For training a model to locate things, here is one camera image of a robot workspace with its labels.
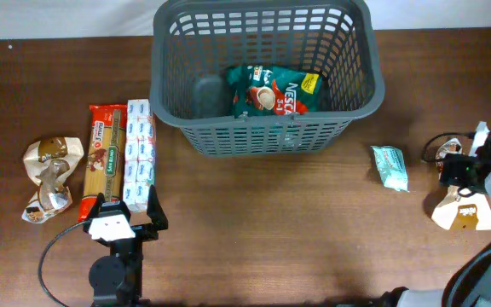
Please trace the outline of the small teal wipes packet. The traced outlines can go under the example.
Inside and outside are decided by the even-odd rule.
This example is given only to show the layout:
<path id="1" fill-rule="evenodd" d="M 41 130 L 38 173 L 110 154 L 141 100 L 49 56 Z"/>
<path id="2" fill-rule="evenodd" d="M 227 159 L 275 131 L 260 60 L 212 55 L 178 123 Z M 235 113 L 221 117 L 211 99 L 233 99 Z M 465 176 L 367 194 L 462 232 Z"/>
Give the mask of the small teal wipes packet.
<path id="1" fill-rule="evenodd" d="M 402 151 L 392 146 L 371 146 L 382 184 L 395 191 L 408 191 L 408 175 Z"/>

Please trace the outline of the green Nescafe coffee bag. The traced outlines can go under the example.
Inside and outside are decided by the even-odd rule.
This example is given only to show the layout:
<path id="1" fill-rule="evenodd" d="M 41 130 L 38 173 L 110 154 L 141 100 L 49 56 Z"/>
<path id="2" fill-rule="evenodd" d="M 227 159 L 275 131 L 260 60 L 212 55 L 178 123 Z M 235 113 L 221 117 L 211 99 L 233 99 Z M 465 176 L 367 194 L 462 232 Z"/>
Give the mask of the green Nescafe coffee bag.
<path id="1" fill-rule="evenodd" d="M 315 112 L 323 78 L 285 67 L 243 65 L 225 73 L 235 117 L 284 116 Z"/>

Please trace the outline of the San Remo spaghetti packet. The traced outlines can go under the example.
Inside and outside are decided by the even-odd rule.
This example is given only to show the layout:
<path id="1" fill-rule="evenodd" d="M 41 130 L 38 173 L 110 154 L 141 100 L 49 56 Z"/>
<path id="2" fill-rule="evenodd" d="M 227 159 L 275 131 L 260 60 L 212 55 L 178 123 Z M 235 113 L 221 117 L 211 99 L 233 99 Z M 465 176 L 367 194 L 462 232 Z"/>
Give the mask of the San Remo spaghetti packet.
<path id="1" fill-rule="evenodd" d="M 78 221 L 87 219 L 98 194 L 105 201 L 122 198 L 124 181 L 124 147 L 127 107 L 125 105 L 91 105 L 90 142 L 86 154 L 84 192 Z"/>

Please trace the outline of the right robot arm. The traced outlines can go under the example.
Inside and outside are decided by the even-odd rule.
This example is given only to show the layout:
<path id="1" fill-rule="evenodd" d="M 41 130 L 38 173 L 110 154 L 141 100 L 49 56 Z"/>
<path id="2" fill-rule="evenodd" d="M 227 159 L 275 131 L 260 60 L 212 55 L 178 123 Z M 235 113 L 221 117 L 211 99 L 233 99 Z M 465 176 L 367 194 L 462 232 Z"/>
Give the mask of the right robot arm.
<path id="1" fill-rule="evenodd" d="M 485 194 L 491 202 L 491 129 L 480 142 L 474 142 L 473 155 L 446 153 L 442 157 L 421 159 L 442 166 L 439 182 L 443 186 L 467 189 L 468 197 Z M 385 293 L 374 306 L 491 306 L 491 242 L 467 262 L 442 290 L 413 291 L 398 287 Z"/>

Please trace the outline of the Kleenex tissue multipack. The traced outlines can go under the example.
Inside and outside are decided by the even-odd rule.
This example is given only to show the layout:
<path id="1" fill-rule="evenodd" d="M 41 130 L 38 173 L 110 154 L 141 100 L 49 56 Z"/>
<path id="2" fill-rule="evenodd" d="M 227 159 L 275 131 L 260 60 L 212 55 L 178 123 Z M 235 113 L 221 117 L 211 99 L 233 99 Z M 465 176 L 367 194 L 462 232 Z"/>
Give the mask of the Kleenex tissue multipack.
<path id="1" fill-rule="evenodd" d="M 123 201 L 132 212 L 147 210 L 155 185 L 156 132 L 148 99 L 128 100 Z"/>

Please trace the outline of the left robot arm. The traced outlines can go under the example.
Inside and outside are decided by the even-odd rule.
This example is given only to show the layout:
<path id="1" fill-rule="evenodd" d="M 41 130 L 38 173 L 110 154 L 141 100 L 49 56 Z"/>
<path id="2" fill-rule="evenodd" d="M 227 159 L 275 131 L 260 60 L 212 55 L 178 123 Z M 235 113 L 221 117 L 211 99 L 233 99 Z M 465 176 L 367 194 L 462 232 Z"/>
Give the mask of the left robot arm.
<path id="1" fill-rule="evenodd" d="M 108 201 L 99 194 L 84 225 L 91 239 L 109 249 L 89 272 L 94 306 L 149 306 L 142 295 L 143 244 L 168 229 L 168 219 L 154 186 L 147 197 L 149 223 L 132 225 L 131 212 L 122 200 Z"/>

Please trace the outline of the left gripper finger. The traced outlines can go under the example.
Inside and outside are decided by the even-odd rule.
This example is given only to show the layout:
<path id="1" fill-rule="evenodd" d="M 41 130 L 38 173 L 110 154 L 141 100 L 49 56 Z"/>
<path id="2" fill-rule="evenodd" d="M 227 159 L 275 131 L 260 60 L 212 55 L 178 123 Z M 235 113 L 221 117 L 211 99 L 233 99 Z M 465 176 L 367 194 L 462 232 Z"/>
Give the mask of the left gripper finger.
<path id="1" fill-rule="evenodd" d="M 95 203 L 90 209 L 90 212 L 87 216 L 87 220 L 92 220 L 97 218 L 101 209 L 102 204 L 105 202 L 105 197 L 103 193 L 99 193 L 96 197 Z"/>
<path id="2" fill-rule="evenodd" d="M 147 215 L 149 216 L 154 227 L 157 230 L 168 229 L 168 219 L 161 207 L 161 204 L 159 203 L 159 198 L 157 196 L 157 191 L 154 185 L 151 185 L 149 188 L 147 200 Z"/>

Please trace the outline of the beige brown snack bag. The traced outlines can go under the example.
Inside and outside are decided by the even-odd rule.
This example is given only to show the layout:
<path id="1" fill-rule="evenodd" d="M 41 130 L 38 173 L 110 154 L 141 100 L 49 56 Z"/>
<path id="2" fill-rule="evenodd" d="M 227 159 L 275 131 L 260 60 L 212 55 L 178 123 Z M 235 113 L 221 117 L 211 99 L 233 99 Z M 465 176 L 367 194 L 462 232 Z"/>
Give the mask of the beige brown snack bag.
<path id="1" fill-rule="evenodd" d="M 445 230 L 491 230 L 491 207 L 484 194 L 460 196 L 459 187 L 448 186 L 445 197 L 431 213 L 431 220 Z"/>
<path id="2" fill-rule="evenodd" d="M 23 211 L 23 220 L 44 223 L 71 205 L 72 195 L 65 182 L 83 156 L 83 146 L 77 137 L 44 138 L 27 148 L 23 163 L 38 190 Z"/>

